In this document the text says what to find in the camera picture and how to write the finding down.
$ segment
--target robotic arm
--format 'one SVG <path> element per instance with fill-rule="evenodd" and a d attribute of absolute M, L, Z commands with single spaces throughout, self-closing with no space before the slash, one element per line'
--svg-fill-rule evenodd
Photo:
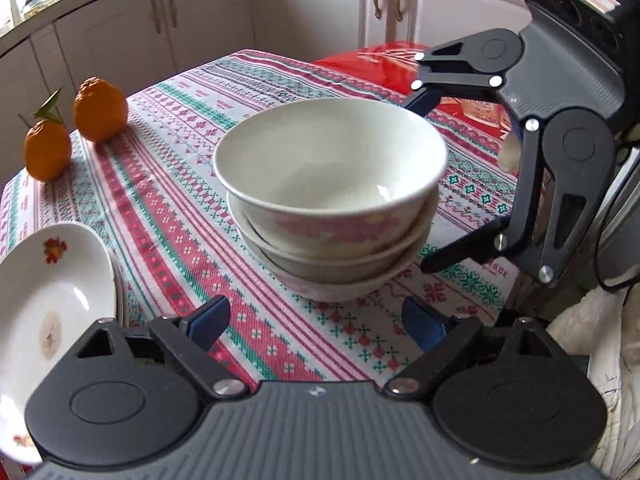
<path fill-rule="evenodd" d="M 418 53 L 404 106 L 442 96 L 500 103 L 522 141 L 511 215 L 427 256 L 423 272 L 504 256 L 552 285 L 586 234 L 612 181 L 616 134 L 639 122 L 640 0 L 525 0 L 520 34 L 494 29 Z M 534 241 L 543 171 L 555 181 L 545 236 Z"/>

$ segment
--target tablecloth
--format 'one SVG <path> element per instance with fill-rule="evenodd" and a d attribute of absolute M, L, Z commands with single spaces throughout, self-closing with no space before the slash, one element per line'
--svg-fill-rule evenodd
<path fill-rule="evenodd" d="M 77 132 L 68 171 L 40 184 L 22 171 L 0 205 L 0 258 L 35 230 L 84 222 L 124 272 L 130 319 L 184 315 L 215 294 L 232 305 L 210 354 L 251 386 L 263 379 L 388 381 L 420 351 L 400 321 L 417 294 L 446 314 L 494 322 L 517 270 L 465 261 L 435 275 L 415 263 L 366 298 L 304 300 L 240 241 L 212 168 L 217 143 L 239 121 L 283 103 L 341 96 L 399 103 L 403 95 L 324 66 L 243 50 L 129 98 L 129 128 L 94 144 Z M 440 206 L 422 254 L 507 213 L 515 178 L 495 165 L 499 143 L 444 109 L 428 119 L 449 145 Z"/>

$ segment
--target white bowl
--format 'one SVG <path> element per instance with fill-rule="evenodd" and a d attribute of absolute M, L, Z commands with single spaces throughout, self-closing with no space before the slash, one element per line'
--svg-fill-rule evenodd
<path fill-rule="evenodd" d="M 405 270 L 409 265 L 411 265 L 416 254 L 422 250 L 422 247 L 429 236 L 430 229 L 431 226 L 422 234 L 422 236 L 420 236 L 418 240 L 416 240 L 404 253 L 402 253 L 400 258 L 398 258 L 391 268 L 373 278 L 369 278 L 368 280 L 348 284 L 315 283 L 293 276 L 286 270 L 281 269 L 279 266 L 274 264 L 267 255 L 260 250 L 260 247 L 253 244 L 247 238 L 243 238 L 242 234 L 240 234 L 240 237 L 248 249 L 255 255 L 256 259 L 291 292 L 299 294 L 303 298 L 307 298 L 312 301 L 339 303 L 341 301 L 362 298 L 367 294 L 372 293 L 374 290 L 378 290 L 386 282 Z"/>
<path fill-rule="evenodd" d="M 424 238 L 438 209 L 439 198 L 436 186 L 420 209 L 418 218 L 399 242 L 386 250 L 356 260 L 311 260 L 279 251 L 260 238 L 244 215 L 242 202 L 228 191 L 226 204 L 240 234 L 258 246 L 281 269 L 316 283 L 354 283 L 385 272 L 418 238 Z"/>
<path fill-rule="evenodd" d="M 402 238 L 447 165 L 428 121 L 393 104 L 325 98 L 270 108 L 217 146 L 216 175 L 273 247 L 354 259 Z"/>
<path fill-rule="evenodd" d="M 46 227 L 0 263 L 0 290 L 0 452 L 34 465 L 27 400 L 89 325 L 116 317 L 109 251 L 85 225 Z"/>

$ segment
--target bowl rim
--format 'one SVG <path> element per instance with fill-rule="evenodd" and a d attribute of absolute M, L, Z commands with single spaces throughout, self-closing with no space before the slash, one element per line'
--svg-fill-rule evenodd
<path fill-rule="evenodd" d="M 267 269 L 268 272 L 273 274 L 276 278 L 278 274 L 283 276 L 287 280 L 297 280 L 301 284 L 308 284 L 309 287 L 322 288 L 323 290 L 331 290 L 335 292 L 340 292 L 344 290 L 348 290 L 353 287 L 364 287 L 369 285 L 375 285 L 380 283 L 381 286 L 383 283 L 388 282 L 392 278 L 396 277 L 400 272 L 402 272 L 405 268 L 411 265 L 411 262 L 415 259 L 417 254 L 420 252 L 420 248 L 424 246 L 426 243 L 426 239 L 431 233 L 431 225 L 429 225 L 421 234 L 418 239 L 415 240 L 413 244 L 407 247 L 402 253 L 398 256 L 398 259 L 393 262 L 393 264 L 384 272 L 377 274 L 376 276 L 372 276 L 371 278 L 367 278 L 366 280 L 359 280 L 353 283 L 316 283 L 311 280 L 306 280 L 305 278 L 300 278 L 295 274 L 291 274 L 287 272 L 282 267 L 274 263 L 273 260 L 270 259 L 264 252 L 257 248 L 259 254 L 256 254 L 256 251 L 252 250 L 252 248 L 247 247 L 251 254 Z"/>
<path fill-rule="evenodd" d="M 434 138 L 437 139 L 439 143 L 441 143 L 443 148 L 442 150 L 444 154 L 443 160 L 440 166 L 437 168 L 437 171 L 434 173 L 433 178 L 428 183 L 424 184 L 423 186 L 420 186 L 419 188 L 415 189 L 411 193 L 408 193 L 404 196 L 390 200 L 389 202 L 383 202 L 381 204 L 371 205 L 371 206 L 364 207 L 357 210 L 345 210 L 345 209 L 335 209 L 335 208 L 334 209 L 311 209 L 311 208 L 293 207 L 293 206 L 287 206 L 287 205 L 274 204 L 271 202 L 265 202 L 264 200 L 254 198 L 240 191 L 238 188 L 233 186 L 226 178 L 224 178 L 224 176 L 220 173 L 218 169 L 218 153 L 220 152 L 220 147 L 224 146 L 225 139 L 228 138 L 229 134 L 231 134 L 233 130 L 235 130 L 241 125 L 246 126 L 247 121 L 256 120 L 255 118 L 259 117 L 262 114 L 274 112 L 274 110 L 278 110 L 285 106 L 299 105 L 301 103 L 326 101 L 326 100 L 331 100 L 331 101 L 356 100 L 360 102 L 374 103 L 374 106 L 379 106 L 379 105 L 384 105 L 387 107 L 391 106 L 393 108 L 398 108 L 399 110 L 404 110 L 405 113 L 413 114 L 414 116 L 419 118 L 422 122 L 425 123 L 428 129 L 431 129 L 434 131 L 434 133 L 436 133 L 436 136 Z M 433 189 L 434 185 L 437 185 L 437 183 L 440 181 L 441 177 L 444 175 L 445 171 L 447 170 L 448 165 L 449 165 L 449 147 L 447 146 L 447 143 L 443 135 L 426 118 L 416 114 L 415 112 L 412 112 L 411 110 L 407 110 L 406 108 L 402 108 L 401 106 L 391 102 L 380 101 L 377 99 L 367 99 L 362 97 L 319 97 L 319 98 L 312 98 L 312 99 L 300 99 L 297 101 L 284 103 L 271 108 L 265 108 L 264 110 L 258 112 L 255 115 L 252 115 L 251 117 L 246 118 L 245 120 L 239 122 L 238 124 L 233 126 L 231 129 L 229 129 L 225 133 L 225 135 L 220 139 L 220 142 L 216 146 L 216 150 L 213 154 L 213 171 L 215 172 L 217 179 L 229 192 L 231 192 L 231 194 L 235 195 L 240 200 L 243 200 L 244 202 L 247 202 L 248 204 L 254 207 L 265 209 L 268 211 L 284 213 L 284 214 L 292 214 L 297 216 L 316 217 L 316 218 L 334 218 L 334 217 L 353 218 L 353 217 L 359 217 L 359 216 L 367 216 L 369 214 L 378 213 L 378 212 L 384 212 L 390 209 L 395 209 L 400 205 L 404 205 L 408 202 L 412 202 L 413 200 L 416 200 L 421 196 L 426 195 L 431 189 Z"/>
<path fill-rule="evenodd" d="M 409 248 L 411 244 L 413 244 L 418 237 L 425 231 L 428 225 L 433 224 L 433 219 L 438 213 L 438 204 L 440 203 L 440 189 L 438 186 L 435 187 L 425 200 L 425 203 L 420 208 L 417 219 L 411 224 L 409 230 L 404 234 L 402 238 L 400 238 L 396 243 L 391 245 L 391 247 L 381 251 L 379 253 L 368 254 L 367 256 L 361 256 L 359 258 L 354 259 L 342 259 L 342 260 L 314 260 L 312 258 L 305 258 L 304 256 L 296 256 L 295 254 L 286 253 L 271 244 L 265 241 L 258 231 L 251 224 L 250 220 L 244 214 L 242 209 L 233 211 L 232 202 L 236 202 L 237 205 L 241 207 L 242 201 L 234 196 L 229 191 L 226 192 L 226 207 L 228 209 L 231 218 L 234 221 L 236 228 L 249 239 L 252 243 L 260 248 L 263 253 L 273 253 L 275 256 L 282 258 L 283 260 L 287 260 L 290 262 L 294 262 L 297 264 L 305 265 L 305 266 L 314 266 L 314 267 L 353 267 L 359 265 L 370 264 L 379 260 L 383 260 L 384 258 L 388 258 L 393 256 L 394 254 L 401 254 L 404 250 Z M 428 213 L 432 212 L 433 214 L 429 214 L 428 222 L 426 220 L 422 220 L 422 215 L 425 215 L 425 218 Z"/>

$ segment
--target kitchen cabinet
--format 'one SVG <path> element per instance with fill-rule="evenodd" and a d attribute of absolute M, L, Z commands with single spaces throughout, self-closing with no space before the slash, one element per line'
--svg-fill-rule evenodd
<path fill-rule="evenodd" d="M 309 61 L 383 43 L 388 0 L 376 1 L 251 0 L 256 47 Z"/>
<path fill-rule="evenodd" d="M 176 72 L 162 0 L 97 0 L 55 27 L 76 88 L 98 76 L 131 95 Z"/>
<path fill-rule="evenodd" d="M 249 0 L 164 0 L 178 72 L 253 48 Z"/>
<path fill-rule="evenodd" d="M 491 28 L 519 32 L 531 21 L 523 0 L 393 0 L 396 40 L 435 46 Z"/>
<path fill-rule="evenodd" d="M 58 95 L 58 110 L 66 126 L 73 130 L 76 87 L 71 81 L 53 25 L 49 23 L 46 27 L 34 32 L 31 35 L 31 44 L 47 88 L 52 91 L 61 89 Z"/>
<path fill-rule="evenodd" d="M 24 167 L 22 146 L 27 120 L 49 97 L 36 55 L 29 40 L 0 57 L 0 194 L 4 186 Z"/>

